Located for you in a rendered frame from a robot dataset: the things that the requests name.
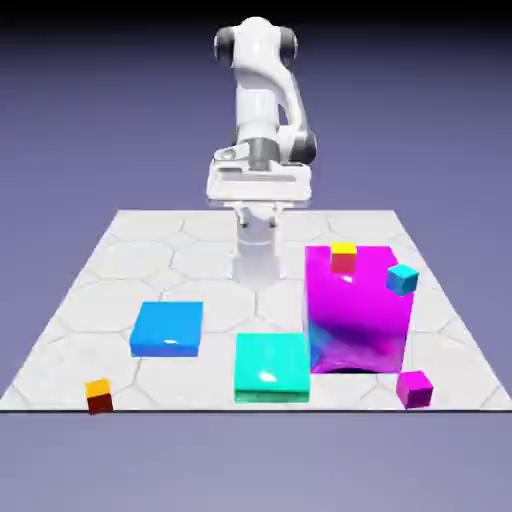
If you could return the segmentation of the large blue box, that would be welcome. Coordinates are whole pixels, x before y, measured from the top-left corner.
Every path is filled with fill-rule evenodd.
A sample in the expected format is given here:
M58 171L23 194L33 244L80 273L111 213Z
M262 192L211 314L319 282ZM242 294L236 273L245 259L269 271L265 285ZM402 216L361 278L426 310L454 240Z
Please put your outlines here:
M196 357L202 320L202 302L143 302L129 338L131 355Z

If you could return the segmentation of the small yellow cube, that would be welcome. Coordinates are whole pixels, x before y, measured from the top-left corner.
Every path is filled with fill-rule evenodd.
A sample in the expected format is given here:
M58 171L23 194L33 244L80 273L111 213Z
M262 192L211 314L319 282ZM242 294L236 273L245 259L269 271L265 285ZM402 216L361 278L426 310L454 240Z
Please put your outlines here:
M331 270L336 274L353 275L356 269L357 246L353 242L331 244Z

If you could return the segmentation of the small magenta cube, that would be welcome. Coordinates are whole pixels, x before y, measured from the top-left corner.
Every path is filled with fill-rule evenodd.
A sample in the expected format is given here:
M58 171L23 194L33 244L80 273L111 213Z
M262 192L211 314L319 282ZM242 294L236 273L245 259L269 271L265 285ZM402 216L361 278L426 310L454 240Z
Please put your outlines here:
M397 378L396 394L405 409L429 407L433 384L422 370L402 372Z

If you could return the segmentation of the small orange cube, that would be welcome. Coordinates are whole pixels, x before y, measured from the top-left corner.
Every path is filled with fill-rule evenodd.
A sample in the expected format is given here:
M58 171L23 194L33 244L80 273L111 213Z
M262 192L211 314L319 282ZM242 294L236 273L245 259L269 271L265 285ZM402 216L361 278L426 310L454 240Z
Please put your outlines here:
M114 411L110 382L107 378L85 384L88 412L91 415Z

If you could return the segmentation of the small cyan cube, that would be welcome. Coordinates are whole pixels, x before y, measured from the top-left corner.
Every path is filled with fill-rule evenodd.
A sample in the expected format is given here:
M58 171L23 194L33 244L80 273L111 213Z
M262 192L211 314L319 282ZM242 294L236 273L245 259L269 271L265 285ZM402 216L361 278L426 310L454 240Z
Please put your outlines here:
M418 284L419 272L405 264L397 264L387 269L386 288L396 295L413 293Z

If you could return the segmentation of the large magenta box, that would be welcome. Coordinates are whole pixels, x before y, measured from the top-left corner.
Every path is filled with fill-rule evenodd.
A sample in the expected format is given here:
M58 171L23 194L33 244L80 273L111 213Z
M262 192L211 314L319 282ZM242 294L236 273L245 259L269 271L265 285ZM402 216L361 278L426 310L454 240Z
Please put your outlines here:
M311 372L398 373L402 369L414 295L386 287L397 264L388 246L359 246L355 274L331 272L331 249L305 249L304 333Z

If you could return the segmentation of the large turquoise box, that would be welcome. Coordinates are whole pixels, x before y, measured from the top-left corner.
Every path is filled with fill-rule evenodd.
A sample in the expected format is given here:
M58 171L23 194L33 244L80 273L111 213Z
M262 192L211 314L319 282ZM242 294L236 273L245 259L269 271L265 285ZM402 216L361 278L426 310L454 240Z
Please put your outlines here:
M233 383L237 403L307 403L310 352L304 334L238 333Z

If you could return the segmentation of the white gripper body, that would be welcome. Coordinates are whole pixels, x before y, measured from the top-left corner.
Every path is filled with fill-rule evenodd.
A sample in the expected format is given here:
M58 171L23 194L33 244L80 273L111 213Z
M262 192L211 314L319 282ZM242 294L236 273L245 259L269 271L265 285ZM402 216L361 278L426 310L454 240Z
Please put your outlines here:
M311 168L270 162L269 170L250 170L246 160L212 161L206 195L212 203L307 203L312 197Z

